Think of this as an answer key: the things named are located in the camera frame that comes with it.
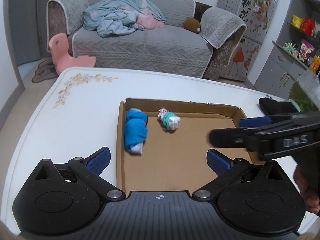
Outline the person's right hand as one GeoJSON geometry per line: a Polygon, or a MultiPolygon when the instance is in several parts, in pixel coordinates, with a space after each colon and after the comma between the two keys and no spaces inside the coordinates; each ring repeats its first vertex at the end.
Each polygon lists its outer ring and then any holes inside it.
{"type": "Polygon", "coordinates": [[[301,173],[299,165],[296,166],[293,179],[304,200],[306,211],[317,215],[319,213],[319,195],[309,188],[308,181],[301,173]]]}

